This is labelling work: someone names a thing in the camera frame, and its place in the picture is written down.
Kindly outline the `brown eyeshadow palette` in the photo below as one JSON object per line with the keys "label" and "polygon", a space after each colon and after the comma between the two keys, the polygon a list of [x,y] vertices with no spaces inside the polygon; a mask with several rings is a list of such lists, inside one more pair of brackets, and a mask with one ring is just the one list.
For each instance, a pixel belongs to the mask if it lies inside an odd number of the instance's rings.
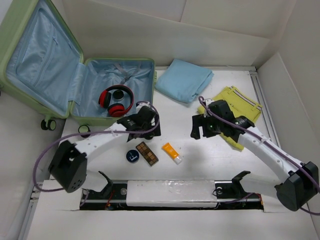
{"label": "brown eyeshadow palette", "polygon": [[144,141],[138,144],[136,146],[136,149],[142,155],[142,157],[147,161],[150,167],[152,167],[159,161],[158,157],[152,152],[152,150]]}

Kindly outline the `red black headphones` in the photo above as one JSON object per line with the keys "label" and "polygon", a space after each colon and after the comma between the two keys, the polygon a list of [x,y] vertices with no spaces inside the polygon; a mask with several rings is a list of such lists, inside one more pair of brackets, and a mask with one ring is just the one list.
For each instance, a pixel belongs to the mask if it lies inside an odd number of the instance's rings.
{"label": "red black headphones", "polygon": [[[122,100],[126,95],[129,96],[130,103],[127,107],[124,106]],[[106,88],[98,98],[98,105],[101,108],[107,109],[108,115],[113,118],[120,118],[127,114],[134,104],[134,93],[132,90],[123,85],[116,84]]]}

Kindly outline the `orange sunscreen tube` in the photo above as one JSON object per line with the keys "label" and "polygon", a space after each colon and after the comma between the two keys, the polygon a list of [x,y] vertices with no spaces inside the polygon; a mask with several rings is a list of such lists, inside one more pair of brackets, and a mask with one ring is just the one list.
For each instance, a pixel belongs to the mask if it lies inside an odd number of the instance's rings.
{"label": "orange sunscreen tube", "polygon": [[162,149],[171,157],[176,165],[179,165],[183,161],[182,157],[177,153],[177,151],[171,146],[169,142],[164,144],[162,146]]}

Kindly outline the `dark blue round tin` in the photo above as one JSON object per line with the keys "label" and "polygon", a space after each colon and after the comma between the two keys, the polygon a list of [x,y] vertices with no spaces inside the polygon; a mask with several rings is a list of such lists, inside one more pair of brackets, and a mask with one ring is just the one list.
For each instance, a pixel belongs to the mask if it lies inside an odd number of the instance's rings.
{"label": "dark blue round tin", "polygon": [[129,163],[136,163],[140,159],[140,154],[137,150],[131,149],[126,153],[126,159]]}

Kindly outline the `light blue cloth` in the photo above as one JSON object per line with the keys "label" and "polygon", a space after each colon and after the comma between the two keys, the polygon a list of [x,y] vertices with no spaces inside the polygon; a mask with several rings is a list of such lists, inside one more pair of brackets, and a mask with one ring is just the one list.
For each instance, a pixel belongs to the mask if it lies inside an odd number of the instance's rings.
{"label": "light blue cloth", "polygon": [[158,78],[155,89],[162,94],[186,104],[191,103],[212,81],[212,70],[174,59]]}

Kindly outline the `yellow shorts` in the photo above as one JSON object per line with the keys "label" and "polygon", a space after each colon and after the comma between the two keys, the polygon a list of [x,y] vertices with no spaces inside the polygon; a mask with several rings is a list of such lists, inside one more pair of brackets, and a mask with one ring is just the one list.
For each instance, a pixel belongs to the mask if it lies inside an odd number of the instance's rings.
{"label": "yellow shorts", "polygon": [[244,116],[254,124],[262,113],[262,105],[242,94],[235,86],[226,86],[212,100],[226,101],[235,117]]}

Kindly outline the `green hard-shell suitcase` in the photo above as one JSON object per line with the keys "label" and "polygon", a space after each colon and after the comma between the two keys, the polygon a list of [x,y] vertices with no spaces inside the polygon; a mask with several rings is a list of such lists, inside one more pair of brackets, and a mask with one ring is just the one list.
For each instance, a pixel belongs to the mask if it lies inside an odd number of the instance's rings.
{"label": "green hard-shell suitcase", "polygon": [[157,79],[150,58],[84,58],[83,51],[50,0],[14,0],[0,25],[0,89],[44,116],[52,131],[56,119],[75,118],[87,126],[109,126],[100,94],[125,85],[138,102],[153,101]]}

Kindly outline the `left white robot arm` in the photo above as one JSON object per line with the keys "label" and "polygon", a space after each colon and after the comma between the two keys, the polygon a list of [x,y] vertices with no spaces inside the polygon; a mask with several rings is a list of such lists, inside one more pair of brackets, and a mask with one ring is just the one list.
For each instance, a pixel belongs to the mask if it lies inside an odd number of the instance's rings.
{"label": "left white robot arm", "polygon": [[49,173],[67,193],[87,189],[100,198],[107,198],[112,192],[112,180],[102,171],[88,170],[88,164],[122,143],[160,134],[159,113],[144,104],[137,113],[120,118],[104,131],[91,132],[88,138],[74,143],[61,142],[49,165]]}

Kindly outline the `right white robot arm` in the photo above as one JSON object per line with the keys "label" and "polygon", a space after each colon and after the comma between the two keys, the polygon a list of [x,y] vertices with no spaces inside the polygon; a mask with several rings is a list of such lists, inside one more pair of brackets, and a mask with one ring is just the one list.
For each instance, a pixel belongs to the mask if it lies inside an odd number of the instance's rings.
{"label": "right white robot arm", "polygon": [[239,143],[277,176],[277,180],[253,176],[244,170],[232,178],[231,191],[246,199],[253,194],[276,198],[288,210],[303,210],[304,205],[320,192],[319,168],[313,162],[304,163],[275,145],[247,117],[236,117],[225,100],[198,97],[203,114],[192,116],[191,138],[211,138],[224,135]]}

